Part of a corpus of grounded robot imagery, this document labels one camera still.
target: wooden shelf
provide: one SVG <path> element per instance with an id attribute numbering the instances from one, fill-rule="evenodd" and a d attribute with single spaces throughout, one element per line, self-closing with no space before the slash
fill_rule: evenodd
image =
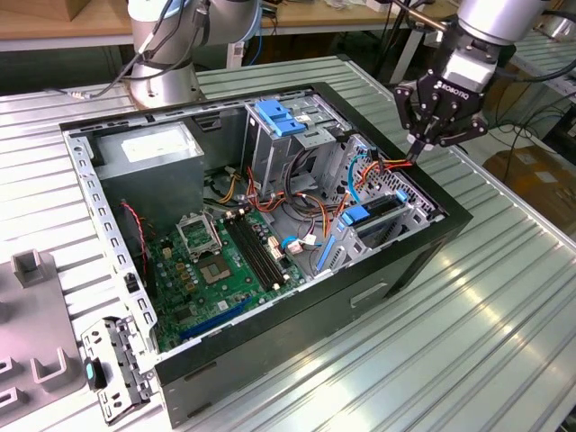
<path id="1" fill-rule="evenodd" d="M 123 0 L 92 0 L 71 22 L 0 11 L 0 40 L 131 34 Z"/>
<path id="2" fill-rule="evenodd" d="M 455 7 L 436 0 L 425 12 L 433 17 L 453 14 Z M 278 8 L 279 27 L 347 26 L 383 23 L 386 13 L 355 5 L 344 10 L 328 6 L 323 0 L 312 4 L 286 3 Z M 274 27 L 263 18 L 262 26 Z M 131 20 L 123 0 L 92 0 L 72 22 L 0 11 L 0 40 L 75 38 L 130 35 Z"/>

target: side panel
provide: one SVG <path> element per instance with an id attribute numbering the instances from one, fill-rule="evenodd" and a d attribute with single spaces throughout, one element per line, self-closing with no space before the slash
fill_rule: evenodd
<path id="1" fill-rule="evenodd" d="M 450 233 L 444 241 L 410 252 L 360 281 L 352 283 L 347 288 L 312 304 L 308 309 L 291 316 L 267 331 L 259 332 L 255 328 L 257 323 L 253 319 L 244 321 L 235 328 L 228 328 L 224 332 L 228 333 L 228 336 L 236 331 L 246 334 L 250 333 L 250 329 L 256 330 L 254 337 L 238 344 L 230 351 L 221 351 L 221 348 L 227 344 L 222 344 L 219 340 L 221 334 L 219 334 L 182 353 L 181 356 L 186 356 L 189 360 L 219 354 L 175 381 L 163 382 L 162 392 L 172 427 L 175 428 L 184 423 L 213 403 L 252 383 L 292 356 L 330 336 L 382 303 L 392 292 L 397 293 L 418 274 L 437 250 L 446 241 L 455 237 L 459 231 L 460 229 L 457 229 Z M 362 269 L 355 267 L 359 265 L 347 271 L 356 275 L 365 274 Z M 261 315 L 282 313 L 278 310 L 281 305 L 290 308 L 290 302 L 305 302 L 306 297 L 317 295 L 319 288 L 320 286 L 315 286 L 306 292 L 296 294 L 291 299 L 282 302 L 285 304 L 279 303 L 275 308 Z M 166 377 L 164 366 L 165 364 L 157 366 L 160 381 Z"/>

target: cardboard box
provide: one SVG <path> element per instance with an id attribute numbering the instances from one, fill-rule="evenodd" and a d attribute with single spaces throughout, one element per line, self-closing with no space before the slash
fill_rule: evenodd
<path id="1" fill-rule="evenodd" d="M 497 153 L 484 168 L 502 180 L 509 150 Z M 538 146 L 517 148 L 506 185 L 569 236 L 576 233 L 576 176 Z"/>
<path id="2" fill-rule="evenodd" d="M 0 0 L 0 9 L 61 21 L 72 21 L 90 0 Z"/>

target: robotic arm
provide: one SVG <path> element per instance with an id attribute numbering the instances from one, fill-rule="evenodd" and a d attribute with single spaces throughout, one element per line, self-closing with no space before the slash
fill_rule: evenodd
<path id="1" fill-rule="evenodd" d="M 128 12 L 136 51 L 147 48 L 124 79 L 150 108 L 202 99 L 192 49 L 249 39 L 261 17 L 259 0 L 130 0 Z"/>
<path id="2" fill-rule="evenodd" d="M 423 150 L 436 145 L 449 147 L 488 131 L 480 110 L 500 50 L 521 41 L 548 4 L 543 0 L 463 0 L 457 22 L 444 28 L 436 23 L 444 38 L 433 66 L 416 82 L 394 89 L 402 127 L 409 131 L 408 160 L 416 160 Z M 427 19 L 414 11 L 409 14 L 424 22 Z M 413 104 L 414 92 L 418 104 Z"/>

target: blue plastic latch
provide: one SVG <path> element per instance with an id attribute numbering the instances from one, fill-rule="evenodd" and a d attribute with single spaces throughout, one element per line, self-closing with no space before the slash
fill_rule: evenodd
<path id="1" fill-rule="evenodd" d="M 324 266 L 324 263 L 326 262 L 326 258 L 328 258 L 328 254 L 330 253 L 330 250 L 334 246 L 334 243 L 336 243 L 336 237 L 330 236 L 330 240 L 328 240 L 328 244 L 326 245 L 324 252 L 322 252 L 322 256 L 320 257 L 320 260 L 316 264 L 316 270 L 320 271 L 320 269 Z"/>
<path id="2" fill-rule="evenodd" d="M 274 99 L 256 102 L 254 107 L 279 137 L 306 131 L 306 125 L 298 123 L 290 114 L 290 110 Z"/>
<path id="3" fill-rule="evenodd" d="M 405 203 L 408 200 L 408 194 L 405 193 L 404 191 L 401 191 L 400 189 L 396 191 L 396 196 L 403 203 Z"/>
<path id="4" fill-rule="evenodd" d="M 342 213 L 342 220 L 345 222 L 346 225 L 352 225 L 354 222 L 361 221 L 362 219 L 366 219 L 370 216 L 370 213 L 366 211 L 364 207 L 358 205 L 356 207 L 352 207 Z"/>
<path id="5" fill-rule="evenodd" d="M 285 137 L 286 135 L 293 135 L 294 133 L 306 131 L 306 125 L 298 123 L 296 120 L 279 121 L 276 124 L 270 125 L 276 135 Z"/>
<path id="6" fill-rule="evenodd" d="M 344 221 L 346 225 L 352 225 L 354 223 L 354 219 L 348 216 L 345 212 L 342 213 L 342 221 Z"/>

